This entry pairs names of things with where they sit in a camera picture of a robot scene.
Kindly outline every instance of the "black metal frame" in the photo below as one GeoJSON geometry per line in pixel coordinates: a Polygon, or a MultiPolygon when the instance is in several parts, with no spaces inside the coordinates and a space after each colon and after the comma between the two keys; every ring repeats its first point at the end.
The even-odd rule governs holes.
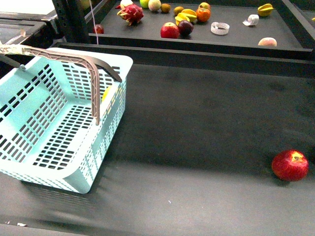
{"type": "Polygon", "coordinates": [[[60,29],[68,42],[90,43],[80,0],[53,0],[60,29]]]}

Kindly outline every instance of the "white cable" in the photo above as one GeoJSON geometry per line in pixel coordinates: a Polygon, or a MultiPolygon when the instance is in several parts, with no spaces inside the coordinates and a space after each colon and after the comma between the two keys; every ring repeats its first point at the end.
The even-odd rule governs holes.
{"type": "Polygon", "coordinates": [[[94,18],[94,12],[93,12],[93,7],[92,7],[92,2],[90,0],[90,7],[91,7],[91,13],[92,13],[92,18],[93,18],[93,25],[94,25],[94,31],[96,34],[96,44],[98,45],[98,35],[97,35],[97,31],[96,31],[96,25],[95,25],[95,18],[94,18]]]}

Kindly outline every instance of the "orange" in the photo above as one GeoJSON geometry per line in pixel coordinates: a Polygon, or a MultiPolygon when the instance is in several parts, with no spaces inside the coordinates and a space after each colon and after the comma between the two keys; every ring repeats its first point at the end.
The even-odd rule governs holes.
{"type": "Polygon", "coordinates": [[[206,22],[211,16],[211,11],[206,8],[198,8],[196,10],[196,15],[199,22],[206,22]]]}

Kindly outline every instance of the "basket handle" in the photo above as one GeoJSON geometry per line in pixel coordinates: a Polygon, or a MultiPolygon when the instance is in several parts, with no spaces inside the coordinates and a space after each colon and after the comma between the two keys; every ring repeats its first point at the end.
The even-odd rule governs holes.
{"type": "Polygon", "coordinates": [[[99,125],[100,113],[100,96],[99,96],[99,73],[97,66],[102,67],[108,75],[114,80],[122,82],[118,73],[106,62],[93,58],[90,56],[69,54],[63,52],[54,52],[46,49],[34,48],[25,45],[4,45],[0,44],[0,54],[15,54],[25,56],[39,56],[49,60],[57,60],[62,62],[72,62],[80,64],[87,68],[91,76],[91,103],[92,103],[92,117],[96,119],[96,125],[99,125]]]}

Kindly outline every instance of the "green apple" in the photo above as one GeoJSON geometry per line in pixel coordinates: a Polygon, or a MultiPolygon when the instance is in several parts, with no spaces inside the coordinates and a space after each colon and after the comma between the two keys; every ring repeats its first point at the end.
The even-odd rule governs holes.
{"type": "Polygon", "coordinates": [[[142,8],[147,9],[149,8],[149,0],[140,0],[140,5],[142,8]]]}
{"type": "Polygon", "coordinates": [[[201,4],[199,4],[198,8],[206,8],[210,10],[210,5],[207,2],[202,2],[201,4]]]}

